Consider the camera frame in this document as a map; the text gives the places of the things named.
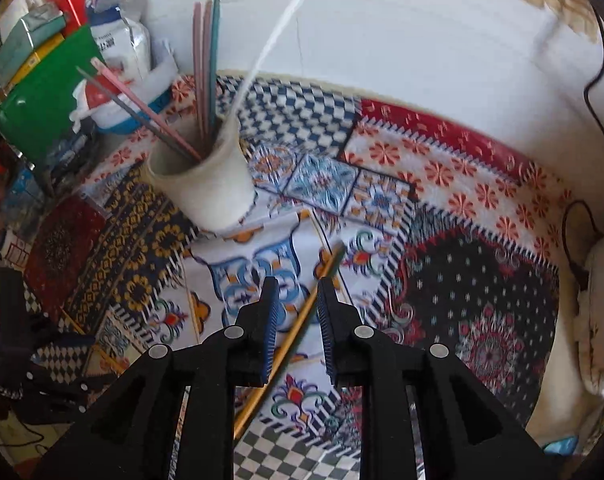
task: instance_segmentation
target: green plastic object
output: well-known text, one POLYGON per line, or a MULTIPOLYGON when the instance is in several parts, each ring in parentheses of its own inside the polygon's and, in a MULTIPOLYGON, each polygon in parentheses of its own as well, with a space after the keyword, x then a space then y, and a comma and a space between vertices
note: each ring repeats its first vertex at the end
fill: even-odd
POLYGON ((0 105, 0 133, 34 164, 71 127, 73 90, 83 79, 76 66, 95 74, 92 57, 102 59, 85 25, 40 61, 0 105))

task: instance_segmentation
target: pink straw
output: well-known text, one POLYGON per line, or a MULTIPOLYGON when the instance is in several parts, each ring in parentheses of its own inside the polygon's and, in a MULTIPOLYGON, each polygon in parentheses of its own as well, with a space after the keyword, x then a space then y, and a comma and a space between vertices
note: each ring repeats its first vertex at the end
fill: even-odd
POLYGON ((204 100, 202 96, 202 4, 193 8, 193 79, 195 81, 195 108, 200 139, 204 139, 204 100))
POLYGON ((166 122, 158 114, 151 110, 151 108, 149 108, 146 103, 144 103, 137 95, 135 95, 128 86, 122 83, 122 81, 120 81, 103 62, 96 57, 93 57, 91 64, 95 67, 95 70, 97 70, 100 75, 103 75, 115 88, 117 88, 125 96, 131 99, 131 101, 138 105, 140 111, 148 115, 148 117, 155 121, 155 123, 160 126, 160 128, 165 131, 167 135, 173 137, 173 139, 175 139, 175 141, 178 142, 181 147, 191 153, 191 155, 195 157, 195 160, 202 160, 202 157, 199 156, 199 153, 195 150, 195 148, 193 148, 193 146, 191 146, 177 131, 166 124, 166 122))
POLYGON ((204 86, 204 92, 202 93, 202 108, 204 113, 202 118, 204 120, 204 129, 207 134, 207 141, 210 140, 210 132, 208 131, 208 73, 211 70, 211 20, 213 13, 213 0, 207 0, 207 5, 204 10, 204 33, 202 34, 202 82, 204 86))

